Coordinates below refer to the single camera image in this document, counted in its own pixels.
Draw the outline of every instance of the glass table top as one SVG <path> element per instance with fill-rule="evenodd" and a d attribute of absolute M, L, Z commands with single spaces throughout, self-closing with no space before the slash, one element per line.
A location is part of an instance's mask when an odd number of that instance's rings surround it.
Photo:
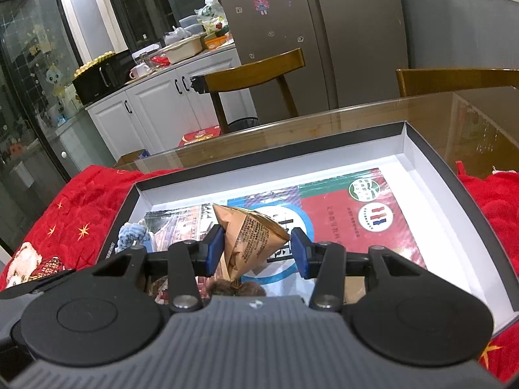
<path fill-rule="evenodd" d="M 485 178 L 519 165 L 519 90 L 487 88 L 371 103 L 266 124 L 203 140 L 126 164 L 153 172 L 190 168 L 381 124 L 408 121 L 455 171 Z"/>

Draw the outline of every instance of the wooden chair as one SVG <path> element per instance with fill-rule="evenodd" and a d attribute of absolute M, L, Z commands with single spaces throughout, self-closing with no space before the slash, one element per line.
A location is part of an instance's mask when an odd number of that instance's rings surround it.
<path fill-rule="evenodd" d="M 203 76 L 194 76 L 191 78 L 191 87 L 200 94 L 211 94 L 216 118 L 218 118 L 222 134 L 226 134 L 229 133 L 229 124 L 225 118 L 219 92 L 251 88 L 276 79 L 290 117 L 294 118 L 299 116 L 299 113 L 284 75 L 304 66 L 303 51 L 301 48 L 297 48 L 255 63 L 216 71 Z"/>
<path fill-rule="evenodd" d="M 519 70 L 508 69 L 399 69 L 400 96 L 417 96 L 462 89 L 519 88 Z"/>

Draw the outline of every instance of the cabinet door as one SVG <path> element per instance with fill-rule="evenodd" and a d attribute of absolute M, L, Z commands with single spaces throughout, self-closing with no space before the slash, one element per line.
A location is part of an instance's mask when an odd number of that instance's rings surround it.
<path fill-rule="evenodd" d="M 216 113 L 214 112 L 211 95 L 200 95 L 190 89 L 190 78 L 192 76 L 205 75 L 214 71 L 225 70 L 231 67 L 239 67 L 241 65 L 240 58 L 236 49 L 222 51 L 209 55 L 205 58 L 188 63 L 184 66 L 178 67 L 176 73 L 180 80 L 184 81 L 188 86 L 186 91 L 189 102 L 193 111 L 200 123 L 200 128 L 207 128 L 218 124 Z M 220 94 L 222 105 L 224 106 L 225 116 L 227 122 L 248 117 L 256 116 L 254 104 L 252 102 L 251 93 L 248 89 L 237 90 L 235 92 L 225 92 Z"/>
<path fill-rule="evenodd" d="M 94 105 L 88 113 L 116 161 L 136 150 L 154 151 L 125 92 Z"/>
<path fill-rule="evenodd" d="M 183 135 L 200 130 L 175 70 L 129 88 L 127 93 L 157 152 L 176 148 Z"/>

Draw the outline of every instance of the microwave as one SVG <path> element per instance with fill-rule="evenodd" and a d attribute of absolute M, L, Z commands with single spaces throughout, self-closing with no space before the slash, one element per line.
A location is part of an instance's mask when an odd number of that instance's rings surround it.
<path fill-rule="evenodd" d="M 130 50 L 122 51 L 90 67 L 72 83 L 82 104 L 87 105 L 123 88 L 133 67 L 135 60 Z"/>

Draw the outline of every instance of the metal screw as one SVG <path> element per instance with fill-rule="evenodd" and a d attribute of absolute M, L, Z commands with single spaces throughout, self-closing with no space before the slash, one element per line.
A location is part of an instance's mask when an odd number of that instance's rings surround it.
<path fill-rule="evenodd" d="M 178 309 L 191 309 L 192 307 L 196 306 L 197 303 L 198 300 L 196 297 L 190 295 L 176 296 L 173 299 L 173 305 Z"/>
<path fill-rule="evenodd" d="M 341 301 L 336 296 L 324 294 L 321 296 L 317 296 L 315 304 L 320 309 L 329 310 L 341 305 Z"/>

